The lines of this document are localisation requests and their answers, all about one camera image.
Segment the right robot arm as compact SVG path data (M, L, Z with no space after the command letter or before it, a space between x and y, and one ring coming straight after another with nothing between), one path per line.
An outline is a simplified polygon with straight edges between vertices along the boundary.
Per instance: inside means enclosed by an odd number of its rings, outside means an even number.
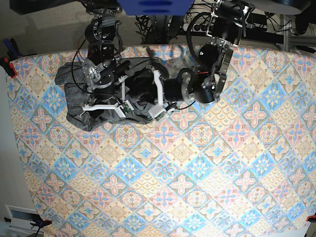
M125 72L130 61L121 62L121 22L115 18L120 11L119 3L115 0L83 0L81 4L94 16L85 29L88 53L81 63L87 86L84 91L92 100L82 109L94 117L103 111L114 111L119 118L125 118L133 107L125 98L125 80L128 78Z

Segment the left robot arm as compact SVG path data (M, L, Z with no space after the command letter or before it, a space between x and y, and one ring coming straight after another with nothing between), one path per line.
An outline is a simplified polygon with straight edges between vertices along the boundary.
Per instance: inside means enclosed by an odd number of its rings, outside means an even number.
M227 80L227 70L234 48L239 45L242 36L246 35L246 18L253 6L241 0L217 0L211 12L199 13L186 30L189 51L197 68L183 68L176 78L166 75L167 70L153 62L151 71L157 88L155 105L149 110L150 116L158 121L176 109L177 102L208 105L218 101ZM209 42L195 53L191 30L195 22L209 17L206 36Z

